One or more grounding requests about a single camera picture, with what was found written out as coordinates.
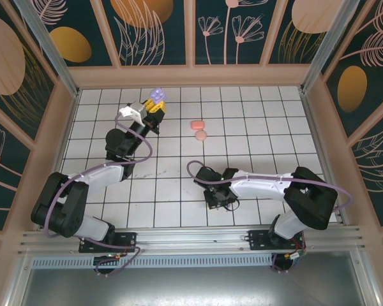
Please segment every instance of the pink object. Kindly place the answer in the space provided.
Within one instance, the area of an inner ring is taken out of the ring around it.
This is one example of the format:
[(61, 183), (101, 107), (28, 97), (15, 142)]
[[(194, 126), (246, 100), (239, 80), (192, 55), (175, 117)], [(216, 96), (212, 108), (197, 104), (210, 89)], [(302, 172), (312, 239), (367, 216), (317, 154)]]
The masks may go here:
[(202, 142), (203, 140), (206, 140), (206, 138), (207, 138), (207, 133), (205, 131), (197, 131), (196, 132), (196, 139), (197, 140), (200, 140)]
[(191, 129), (194, 129), (195, 131), (204, 129), (204, 121), (202, 120), (196, 120), (191, 122)]

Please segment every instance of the purple cable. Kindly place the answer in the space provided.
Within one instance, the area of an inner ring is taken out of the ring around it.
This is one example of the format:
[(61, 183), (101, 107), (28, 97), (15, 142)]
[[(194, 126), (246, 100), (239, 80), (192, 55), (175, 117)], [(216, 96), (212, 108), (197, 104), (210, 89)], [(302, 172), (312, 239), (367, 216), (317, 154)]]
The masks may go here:
[[(186, 166), (187, 172), (189, 173), (190, 177), (192, 177), (194, 180), (196, 180), (197, 182), (200, 182), (202, 184), (206, 184), (206, 185), (220, 185), (220, 184), (225, 184), (225, 183), (229, 183), (229, 182), (235, 182), (237, 180), (246, 180), (246, 179), (276, 180), (276, 177), (269, 177), (267, 175), (247, 175), (245, 177), (233, 177), (233, 178), (230, 178), (228, 180), (218, 180), (216, 182), (209, 182), (206, 180), (201, 180), (192, 174), (192, 172), (190, 171), (190, 165), (194, 164), (194, 163), (200, 164), (201, 166), (205, 167), (201, 161), (190, 161)], [(313, 185), (323, 186), (323, 187), (335, 189), (337, 191), (340, 191), (341, 193), (346, 194), (349, 197), (348, 202), (334, 208), (333, 212), (337, 212), (339, 209), (346, 208), (353, 202), (353, 196), (348, 191), (344, 190), (341, 187), (335, 186), (335, 185), (331, 185), (331, 184), (328, 184), (325, 182), (318, 182), (317, 180), (304, 180), (301, 178), (292, 178), (292, 177), (280, 177), (280, 180), (282, 182), (297, 182), (297, 183), (305, 183), (305, 184), (313, 184)]]
[(98, 244), (102, 247), (109, 247), (111, 249), (119, 249), (119, 250), (136, 250), (136, 253), (132, 256), (131, 259), (129, 259), (121, 268), (118, 268), (118, 269), (115, 269), (113, 270), (112, 272), (110, 273), (107, 273), (107, 274), (101, 274), (99, 272), (99, 266), (102, 265), (103, 263), (108, 263), (108, 262), (111, 262), (111, 261), (119, 261), (119, 259), (116, 259), (116, 258), (110, 258), (110, 259), (104, 259), (104, 260), (101, 260), (96, 266), (95, 266), (95, 272), (98, 276), (100, 275), (104, 275), (105, 277), (108, 277), (109, 275), (112, 276), (112, 275), (115, 275), (117, 273), (119, 273), (120, 271), (122, 271), (123, 269), (125, 269), (140, 253), (140, 247), (120, 247), (118, 245), (110, 245), (110, 244), (103, 244), (102, 242), (99, 242), (99, 241), (96, 241), (96, 240), (93, 240), (93, 239), (90, 239), (90, 238), (84, 238), (84, 237), (81, 237), (82, 239), (85, 239), (89, 242), (92, 242), (93, 244)]
[(58, 234), (55, 234), (55, 235), (51, 235), (49, 233), (49, 224), (50, 224), (50, 217), (51, 217), (51, 214), (52, 214), (52, 211), (54, 210), (54, 207), (57, 203), (57, 200), (58, 198), (60, 197), (61, 193), (63, 193), (63, 191), (68, 187), (68, 185), (70, 185), (74, 180), (80, 178), (80, 177), (83, 177), (84, 175), (87, 175), (87, 174), (90, 174), (91, 172), (97, 170), (97, 169), (100, 169), (100, 168), (103, 168), (105, 166), (123, 166), (125, 164), (137, 164), (137, 163), (141, 163), (143, 161), (147, 161), (151, 156), (152, 156), (152, 153), (153, 153), (153, 149), (152, 149), (152, 146), (151, 144), (142, 136), (142, 135), (139, 135), (138, 133), (136, 133), (135, 131), (133, 131), (132, 129), (124, 126), (123, 124), (120, 124), (118, 122), (118, 118), (121, 116), (121, 114), (117, 114), (116, 117), (115, 117), (115, 123), (120, 126), (121, 128), (125, 129), (126, 131), (128, 131), (129, 133), (135, 135), (136, 137), (140, 138), (148, 147), (149, 147), (149, 155), (146, 156), (145, 158), (142, 158), (142, 159), (139, 159), (137, 161), (122, 161), (122, 162), (110, 162), (110, 163), (103, 163), (103, 164), (99, 164), (98, 166), (95, 166), (91, 169), (88, 169), (88, 170), (85, 170), (83, 171), (82, 173), (79, 173), (78, 175), (70, 178), (69, 180), (67, 180), (65, 182), (64, 185), (61, 186), (61, 188), (58, 190), (58, 192), (56, 193), (56, 196), (54, 197), (54, 199), (52, 200), (51, 204), (50, 204), (50, 207), (49, 207), (49, 212), (47, 213), (47, 216), (45, 217), (45, 222), (44, 222), (44, 230), (45, 230), (45, 234), (49, 237), (49, 238), (54, 238), (54, 237), (57, 237)]

